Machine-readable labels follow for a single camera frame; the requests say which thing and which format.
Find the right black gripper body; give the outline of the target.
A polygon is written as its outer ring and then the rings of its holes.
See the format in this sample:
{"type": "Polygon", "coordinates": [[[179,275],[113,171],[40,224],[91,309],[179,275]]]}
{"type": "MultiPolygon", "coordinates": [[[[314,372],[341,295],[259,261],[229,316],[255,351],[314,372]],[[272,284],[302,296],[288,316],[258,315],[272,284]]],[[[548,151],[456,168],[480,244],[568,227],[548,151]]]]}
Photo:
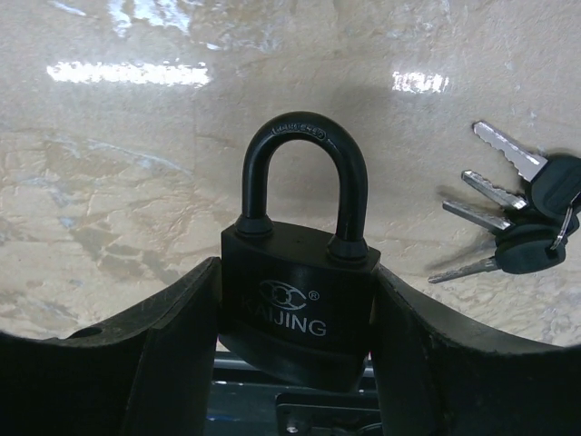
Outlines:
{"type": "Polygon", "coordinates": [[[381,434],[379,402],[359,395],[281,393],[276,397],[279,435],[381,434]]]}

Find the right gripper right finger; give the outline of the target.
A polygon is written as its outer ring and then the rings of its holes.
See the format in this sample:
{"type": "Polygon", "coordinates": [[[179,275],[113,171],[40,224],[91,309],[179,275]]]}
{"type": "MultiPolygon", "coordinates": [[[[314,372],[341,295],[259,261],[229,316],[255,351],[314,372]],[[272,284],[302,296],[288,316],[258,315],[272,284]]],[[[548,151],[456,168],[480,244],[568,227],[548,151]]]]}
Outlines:
{"type": "Polygon", "coordinates": [[[486,326],[378,272],[371,357],[386,435],[577,435],[580,348],[486,326]]]}

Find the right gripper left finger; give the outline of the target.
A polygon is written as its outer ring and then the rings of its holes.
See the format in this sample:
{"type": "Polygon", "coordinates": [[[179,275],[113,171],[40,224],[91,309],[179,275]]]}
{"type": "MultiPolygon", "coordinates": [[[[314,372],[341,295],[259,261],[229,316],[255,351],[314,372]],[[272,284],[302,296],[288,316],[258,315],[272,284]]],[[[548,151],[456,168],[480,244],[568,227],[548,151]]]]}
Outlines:
{"type": "Polygon", "coordinates": [[[4,435],[201,435],[221,263],[65,339],[1,336],[4,435]]]}

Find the black handled key bunch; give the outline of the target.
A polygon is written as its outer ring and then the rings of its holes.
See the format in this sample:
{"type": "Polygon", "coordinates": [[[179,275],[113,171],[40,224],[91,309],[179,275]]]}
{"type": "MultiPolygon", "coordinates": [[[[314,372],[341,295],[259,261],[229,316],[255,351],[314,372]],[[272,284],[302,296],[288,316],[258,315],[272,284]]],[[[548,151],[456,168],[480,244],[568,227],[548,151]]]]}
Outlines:
{"type": "Polygon", "coordinates": [[[453,200],[443,201],[442,207],[493,234],[496,250],[478,262],[432,275],[428,282],[494,271],[537,273],[563,263],[568,238],[580,228],[580,158],[569,153],[533,154],[486,121],[473,123],[472,130],[514,165],[525,191],[511,193],[480,173],[463,171],[462,181],[498,204],[503,214],[495,216],[453,200]]]}

